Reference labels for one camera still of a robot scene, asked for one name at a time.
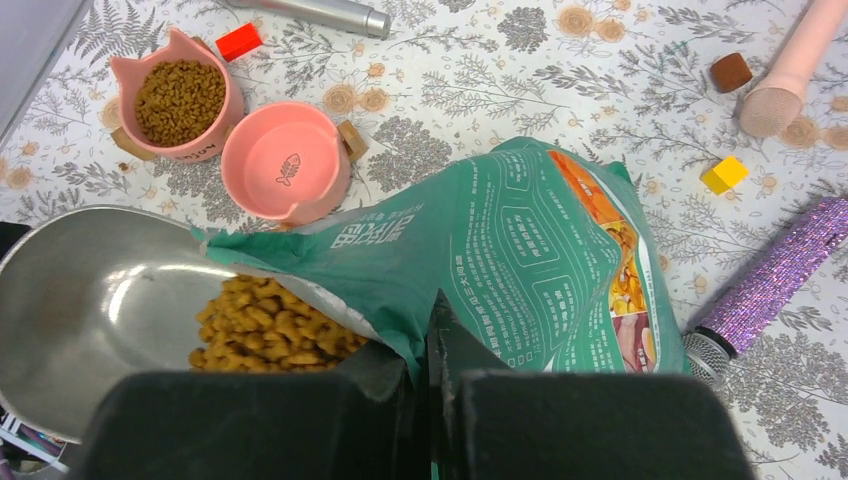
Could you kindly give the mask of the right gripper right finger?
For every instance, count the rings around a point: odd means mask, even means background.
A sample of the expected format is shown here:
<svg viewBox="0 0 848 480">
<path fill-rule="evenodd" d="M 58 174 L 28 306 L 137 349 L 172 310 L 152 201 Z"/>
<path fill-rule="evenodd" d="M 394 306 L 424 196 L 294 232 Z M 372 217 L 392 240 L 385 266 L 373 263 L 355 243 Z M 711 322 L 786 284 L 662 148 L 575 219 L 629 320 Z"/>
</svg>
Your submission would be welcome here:
<svg viewBox="0 0 848 480">
<path fill-rule="evenodd" d="M 436 297 L 427 334 L 438 479 L 750 479 L 729 414 L 688 375 L 509 368 Z"/>
</svg>

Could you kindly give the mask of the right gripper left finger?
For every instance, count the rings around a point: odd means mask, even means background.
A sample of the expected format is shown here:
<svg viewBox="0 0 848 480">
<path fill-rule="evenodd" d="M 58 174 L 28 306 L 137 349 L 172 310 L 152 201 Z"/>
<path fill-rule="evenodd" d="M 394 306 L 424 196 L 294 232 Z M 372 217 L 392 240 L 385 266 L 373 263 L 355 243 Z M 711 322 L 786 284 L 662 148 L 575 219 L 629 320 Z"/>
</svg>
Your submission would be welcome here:
<svg viewBox="0 0 848 480">
<path fill-rule="evenodd" d="M 370 342 L 318 373 L 152 372 L 104 398 L 76 479 L 420 479 L 406 364 Z"/>
</svg>

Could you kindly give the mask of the green silver pet food bag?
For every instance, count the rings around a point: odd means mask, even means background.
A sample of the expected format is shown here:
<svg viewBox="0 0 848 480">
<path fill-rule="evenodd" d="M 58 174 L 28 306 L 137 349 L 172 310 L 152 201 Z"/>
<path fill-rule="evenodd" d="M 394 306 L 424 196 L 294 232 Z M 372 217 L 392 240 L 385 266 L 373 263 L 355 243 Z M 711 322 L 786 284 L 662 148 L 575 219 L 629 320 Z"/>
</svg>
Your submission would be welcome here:
<svg viewBox="0 0 848 480">
<path fill-rule="evenodd" d="M 275 278 L 413 373 L 439 296 L 514 369 L 689 371 L 626 167 L 529 137 L 373 206 L 289 232 L 206 234 L 202 250 Z"/>
</svg>

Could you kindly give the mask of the metal scissors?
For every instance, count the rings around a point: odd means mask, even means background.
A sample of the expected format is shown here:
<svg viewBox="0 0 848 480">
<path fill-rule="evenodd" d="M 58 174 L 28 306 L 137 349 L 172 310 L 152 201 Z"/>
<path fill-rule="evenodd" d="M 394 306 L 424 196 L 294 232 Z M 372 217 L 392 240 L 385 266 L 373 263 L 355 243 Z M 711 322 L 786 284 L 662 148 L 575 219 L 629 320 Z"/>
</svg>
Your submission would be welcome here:
<svg viewBox="0 0 848 480">
<path fill-rule="evenodd" d="M 195 316 L 231 267 L 166 217 L 95 206 L 25 233 L 1 261 L 1 404 L 79 442 L 125 378 L 186 372 Z"/>
</svg>

